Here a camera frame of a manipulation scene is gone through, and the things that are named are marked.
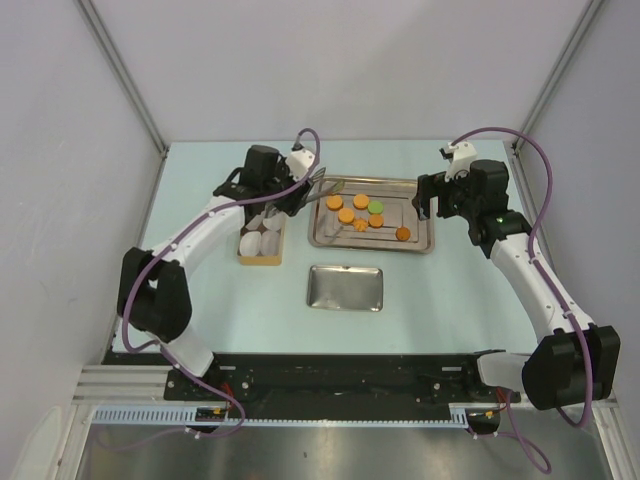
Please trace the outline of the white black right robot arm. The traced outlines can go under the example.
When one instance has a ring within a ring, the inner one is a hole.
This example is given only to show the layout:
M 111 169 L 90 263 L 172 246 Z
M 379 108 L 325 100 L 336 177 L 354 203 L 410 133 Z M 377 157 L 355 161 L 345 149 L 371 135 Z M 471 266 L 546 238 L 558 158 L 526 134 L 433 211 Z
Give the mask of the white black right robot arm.
M 608 398 L 621 340 L 571 298 L 542 255 L 523 214 L 510 209 L 507 166 L 475 160 L 455 176 L 422 175 L 412 204 L 422 220 L 458 216 L 473 245 L 502 273 L 533 326 L 530 354 L 491 351 L 461 376 L 463 393 L 484 401 L 497 387 L 524 393 L 539 410 Z

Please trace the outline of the steel tongs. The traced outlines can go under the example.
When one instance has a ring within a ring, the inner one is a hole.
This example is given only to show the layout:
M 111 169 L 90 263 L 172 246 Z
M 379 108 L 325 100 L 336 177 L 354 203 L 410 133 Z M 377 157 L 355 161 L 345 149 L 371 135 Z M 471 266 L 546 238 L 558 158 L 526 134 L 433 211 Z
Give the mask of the steel tongs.
M 308 196 L 306 198 L 306 202 L 305 202 L 304 207 L 307 204 L 309 204 L 311 202 L 314 202 L 314 201 L 316 201 L 318 199 L 321 199 L 323 197 L 338 194 L 344 188 L 345 182 L 343 180 L 338 180 L 337 182 L 330 182 L 329 186 L 323 186 L 323 182 L 325 181 L 325 175 L 326 175 L 326 168 L 325 167 L 321 167 L 319 170 L 317 170 L 308 179 L 308 180 L 310 180 L 312 182 L 312 187 L 311 187 L 311 190 L 309 191 L 309 194 L 308 194 Z M 270 215 L 269 215 L 269 203 L 270 202 L 268 202 L 267 206 L 265 207 L 265 217 L 270 217 Z

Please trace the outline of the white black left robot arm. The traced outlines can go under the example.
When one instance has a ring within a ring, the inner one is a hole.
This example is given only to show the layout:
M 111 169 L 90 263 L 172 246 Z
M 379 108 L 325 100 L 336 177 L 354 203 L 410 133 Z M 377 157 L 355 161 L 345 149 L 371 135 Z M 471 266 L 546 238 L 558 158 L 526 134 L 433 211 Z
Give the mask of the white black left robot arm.
M 233 170 L 188 225 L 152 249 L 133 247 L 122 260 L 117 313 L 125 328 L 146 333 L 172 363 L 189 372 L 186 387 L 197 398 L 214 397 L 220 374 L 214 354 L 195 333 L 189 277 L 227 238 L 271 206 L 289 216 L 303 206 L 312 187 L 317 155 L 295 144 L 288 155 L 251 146 L 243 166 Z

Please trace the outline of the green sandwich cookie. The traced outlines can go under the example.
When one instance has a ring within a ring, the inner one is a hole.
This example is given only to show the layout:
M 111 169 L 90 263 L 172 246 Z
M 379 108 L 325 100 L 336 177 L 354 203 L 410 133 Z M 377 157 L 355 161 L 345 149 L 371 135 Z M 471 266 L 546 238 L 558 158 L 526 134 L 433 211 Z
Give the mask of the green sandwich cookie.
M 370 201 L 367 207 L 370 214 L 382 214 L 384 212 L 384 204 L 380 201 Z

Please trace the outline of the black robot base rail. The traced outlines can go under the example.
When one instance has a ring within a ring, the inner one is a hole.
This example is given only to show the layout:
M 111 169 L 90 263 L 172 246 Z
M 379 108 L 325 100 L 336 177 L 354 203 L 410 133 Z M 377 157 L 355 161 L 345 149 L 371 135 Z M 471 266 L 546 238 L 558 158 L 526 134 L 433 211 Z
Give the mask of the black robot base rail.
M 475 354 L 230 354 L 204 380 L 216 393 L 171 370 L 168 401 L 237 400 L 230 414 L 250 420 L 420 422 L 449 420 L 457 403 L 498 416 L 518 393 L 481 382 Z

